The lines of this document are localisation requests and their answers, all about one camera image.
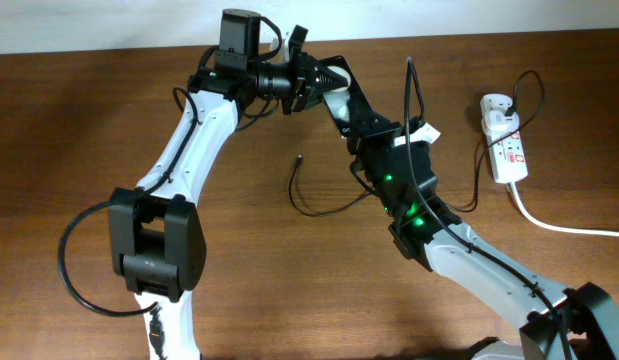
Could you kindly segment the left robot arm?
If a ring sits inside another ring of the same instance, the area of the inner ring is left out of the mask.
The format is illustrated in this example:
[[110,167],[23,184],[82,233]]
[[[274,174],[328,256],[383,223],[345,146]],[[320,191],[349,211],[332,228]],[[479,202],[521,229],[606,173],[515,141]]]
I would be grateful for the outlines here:
[[351,83],[342,68],[302,49],[306,29],[260,53],[266,17],[224,10],[220,40],[189,78],[182,117],[168,145],[135,189],[116,189],[108,210],[112,265],[142,308],[152,359],[198,359],[192,291],[206,259],[197,213],[205,180],[224,142],[254,100],[279,100],[286,114],[319,103]]

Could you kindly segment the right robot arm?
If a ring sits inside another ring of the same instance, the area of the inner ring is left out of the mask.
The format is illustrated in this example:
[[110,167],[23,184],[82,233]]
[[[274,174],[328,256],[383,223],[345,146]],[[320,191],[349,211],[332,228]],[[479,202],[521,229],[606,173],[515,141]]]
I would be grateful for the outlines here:
[[547,279],[481,239],[435,193],[428,146],[436,131],[407,126],[350,99],[334,120],[355,159],[354,175],[392,218],[389,231],[408,260],[459,284],[503,318],[520,344],[501,340],[477,359],[619,359],[619,311],[601,287],[577,289]]

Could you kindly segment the black smartphone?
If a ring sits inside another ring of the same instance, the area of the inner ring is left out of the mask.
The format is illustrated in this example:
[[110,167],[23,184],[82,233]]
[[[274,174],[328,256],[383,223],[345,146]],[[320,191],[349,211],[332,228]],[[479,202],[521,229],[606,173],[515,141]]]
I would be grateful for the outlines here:
[[372,118],[372,109],[343,56],[333,56],[322,59],[321,62],[348,81],[346,88],[332,90],[322,95],[323,103],[336,129],[340,136],[346,139],[359,125]]

